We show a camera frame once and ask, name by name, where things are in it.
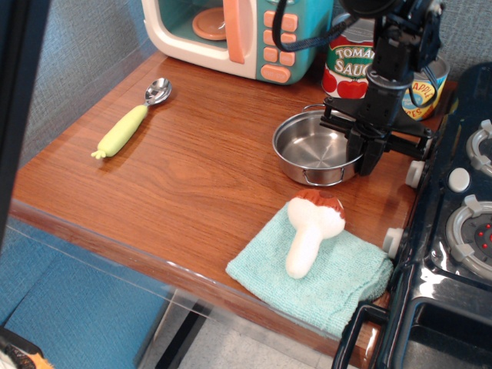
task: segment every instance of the black frame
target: black frame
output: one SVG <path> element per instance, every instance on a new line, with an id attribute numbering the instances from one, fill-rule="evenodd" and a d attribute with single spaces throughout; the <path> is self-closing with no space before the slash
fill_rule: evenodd
<path id="1" fill-rule="evenodd" d="M 0 0 L 0 250 L 50 0 Z"/>

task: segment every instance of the metal pot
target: metal pot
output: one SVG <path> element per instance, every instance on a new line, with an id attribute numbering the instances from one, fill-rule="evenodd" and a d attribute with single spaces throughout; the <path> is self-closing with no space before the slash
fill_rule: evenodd
<path id="1" fill-rule="evenodd" d="M 337 185 L 355 176 L 362 155 L 347 162 L 347 139 L 320 125 L 324 110 L 305 111 L 314 106 L 323 105 L 309 105 L 277 128 L 274 150 L 290 179 L 310 186 Z"/>

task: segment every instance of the toy stove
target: toy stove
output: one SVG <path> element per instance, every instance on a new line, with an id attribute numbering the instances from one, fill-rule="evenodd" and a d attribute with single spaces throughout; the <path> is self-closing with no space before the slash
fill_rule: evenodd
<path id="1" fill-rule="evenodd" d="M 492 368 L 492 63 L 464 73 L 455 105 L 425 163 L 389 308 L 360 305 L 334 367 L 370 320 L 382 327 L 371 366 Z"/>

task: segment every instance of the toy mushroom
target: toy mushroom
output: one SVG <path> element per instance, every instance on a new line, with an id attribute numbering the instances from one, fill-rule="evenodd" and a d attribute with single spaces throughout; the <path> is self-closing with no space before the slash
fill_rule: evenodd
<path id="1" fill-rule="evenodd" d="M 345 228 L 339 200 L 326 191 L 299 191 L 288 205 L 288 218 L 296 230 L 285 268 L 290 277 L 303 278 L 316 260 L 321 242 Z"/>

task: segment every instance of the orange button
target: orange button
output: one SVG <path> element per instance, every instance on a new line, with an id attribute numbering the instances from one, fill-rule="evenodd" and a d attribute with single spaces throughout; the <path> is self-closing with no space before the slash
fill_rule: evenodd
<path id="1" fill-rule="evenodd" d="M 293 33 L 282 33 L 280 40 L 286 44 L 295 42 L 298 38 Z"/>
<path id="2" fill-rule="evenodd" d="M 287 32 L 295 32 L 298 29 L 298 17 L 296 14 L 286 14 L 282 18 L 282 29 Z"/>
<path id="3" fill-rule="evenodd" d="M 291 77 L 291 71 L 278 65 L 264 65 L 261 68 L 261 75 L 268 81 L 285 83 Z"/>
<path id="4" fill-rule="evenodd" d="M 268 10 L 263 14 L 263 24 L 265 27 L 274 26 L 275 12 Z M 296 14 L 285 14 L 282 18 L 282 29 L 287 32 L 295 32 L 298 29 L 299 18 Z"/>
<path id="5" fill-rule="evenodd" d="M 295 52 L 281 52 L 280 64 L 291 67 L 295 63 Z"/>
<path id="6" fill-rule="evenodd" d="M 264 48 L 263 59 L 270 63 L 276 63 L 278 60 L 278 50 L 276 48 Z"/>
<path id="7" fill-rule="evenodd" d="M 266 27 L 272 28 L 274 26 L 274 16 L 275 16 L 275 12 L 273 12 L 272 10 L 266 11 L 263 14 L 263 24 Z"/>
<path id="8" fill-rule="evenodd" d="M 275 46 L 273 33 L 268 29 L 263 32 L 263 42 L 267 45 Z"/>

